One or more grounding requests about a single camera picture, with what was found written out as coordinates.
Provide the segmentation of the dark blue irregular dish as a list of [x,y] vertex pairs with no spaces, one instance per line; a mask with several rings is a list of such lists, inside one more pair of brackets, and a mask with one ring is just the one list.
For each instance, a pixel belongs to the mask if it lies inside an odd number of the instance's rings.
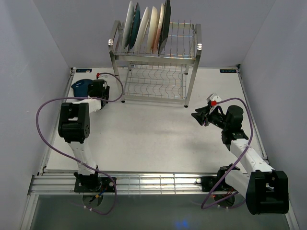
[[87,97],[88,96],[88,86],[92,84],[91,79],[81,79],[76,81],[71,85],[74,97]]

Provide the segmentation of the red and teal plate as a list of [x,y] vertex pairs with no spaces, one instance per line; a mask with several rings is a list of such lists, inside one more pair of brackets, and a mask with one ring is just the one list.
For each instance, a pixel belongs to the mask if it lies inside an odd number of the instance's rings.
[[134,18],[134,5],[133,2],[130,1],[123,30],[122,49],[125,49],[129,44],[133,18]]

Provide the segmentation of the cream and pink branch plate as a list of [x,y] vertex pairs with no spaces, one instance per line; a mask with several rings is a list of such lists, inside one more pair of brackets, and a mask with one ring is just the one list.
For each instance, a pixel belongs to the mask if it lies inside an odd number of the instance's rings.
[[160,34],[162,30],[162,25],[163,25],[163,20],[164,20],[164,14],[165,14],[165,4],[161,4],[161,9],[160,9],[160,16],[158,20],[158,26],[157,26],[157,31],[156,31],[156,36],[153,44],[153,49],[152,52],[156,53],[158,51],[158,45],[159,45],[159,39],[160,39]]

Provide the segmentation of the dark teal blossom plate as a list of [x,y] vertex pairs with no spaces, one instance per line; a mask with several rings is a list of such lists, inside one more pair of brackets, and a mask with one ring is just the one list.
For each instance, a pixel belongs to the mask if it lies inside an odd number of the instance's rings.
[[132,24],[132,30],[131,30],[128,50],[132,50],[132,48],[135,45],[137,34],[138,34],[138,31],[139,31],[139,27],[140,27],[140,23],[141,23],[141,10],[140,10],[139,3],[137,3],[136,8],[135,8],[135,14],[134,14],[134,20],[133,20],[133,24]]

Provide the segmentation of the white green red rimmed plate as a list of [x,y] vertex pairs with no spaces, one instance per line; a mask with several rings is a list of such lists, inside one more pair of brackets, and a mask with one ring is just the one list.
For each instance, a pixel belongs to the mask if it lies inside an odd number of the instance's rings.
[[141,23],[140,23],[136,42],[135,42],[135,45],[134,45],[134,52],[139,52],[141,50],[141,46],[142,46],[142,43],[143,43],[143,39],[145,37],[145,32],[147,30],[148,23],[149,23],[149,8],[146,7],[144,14],[143,14],[143,17],[142,17],[142,20],[141,20]]

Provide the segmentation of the square black teal plate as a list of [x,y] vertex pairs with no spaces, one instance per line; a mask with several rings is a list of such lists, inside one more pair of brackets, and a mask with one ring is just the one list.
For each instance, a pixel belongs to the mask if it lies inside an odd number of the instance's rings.
[[162,25],[162,30],[160,34],[160,40],[159,40],[158,54],[162,54],[162,51],[165,48],[166,43],[167,43],[169,26],[170,26],[170,17],[171,17],[171,4],[170,4],[170,0],[166,0],[163,25]]

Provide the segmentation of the cream bear plate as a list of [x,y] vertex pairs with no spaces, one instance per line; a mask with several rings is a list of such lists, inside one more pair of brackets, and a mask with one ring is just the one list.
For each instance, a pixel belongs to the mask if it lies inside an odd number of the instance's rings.
[[150,25],[149,25],[149,33],[148,33],[148,39],[147,39],[147,45],[146,45],[146,53],[150,53],[155,39],[156,29],[158,24],[158,11],[155,6],[152,7],[152,13],[151,13],[151,19],[150,19]]

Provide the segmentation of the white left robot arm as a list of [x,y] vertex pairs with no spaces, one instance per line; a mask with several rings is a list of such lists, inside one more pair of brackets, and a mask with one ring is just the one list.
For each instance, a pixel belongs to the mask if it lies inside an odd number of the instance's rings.
[[87,87],[87,96],[97,99],[84,99],[76,103],[63,103],[60,109],[58,133],[70,146],[78,162],[78,172],[74,176],[81,185],[90,191],[101,188],[102,180],[95,171],[98,166],[91,154],[86,139],[90,135],[90,113],[101,110],[109,99],[110,87],[105,80],[94,80]]

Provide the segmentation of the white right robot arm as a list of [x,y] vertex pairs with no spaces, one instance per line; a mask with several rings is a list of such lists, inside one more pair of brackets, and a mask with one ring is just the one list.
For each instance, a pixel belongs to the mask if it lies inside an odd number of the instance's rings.
[[243,113],[237,105],[229,106],[226,113],[220,106],[211,105],[192,113],[201,126],[213,124],[222,130],[223,144],[246,171],[242,173],[236,163],[221,167],[209,193],[218,187],[222,190],[231,187],[244,197],[253,215],[286,214],[289,211],[288,177],[284,171],[277,171],[267,164],[250,146],[252,137],[242,129]]

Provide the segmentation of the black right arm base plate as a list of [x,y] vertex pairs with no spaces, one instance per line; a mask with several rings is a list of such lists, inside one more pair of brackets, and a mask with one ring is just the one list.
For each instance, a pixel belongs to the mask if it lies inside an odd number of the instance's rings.
[[[217,176],[202,176],[198,177],[195,181],[196,184],[201,186],[201,190],[203,192],[209,192],[215,184],[218,182],[219,178]],[[225,180],[223,180],[214,191],[218,192],[236,192],[236,190],[226,184]]]

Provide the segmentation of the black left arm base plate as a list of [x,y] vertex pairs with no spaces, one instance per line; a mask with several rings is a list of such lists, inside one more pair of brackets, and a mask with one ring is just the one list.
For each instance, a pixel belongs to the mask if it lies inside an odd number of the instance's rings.
[[107,193],[115,192],[116,177],[97,177],[86,176],[85,178],[76,178],[74,192],[76,193],[99,193],[103,190]]

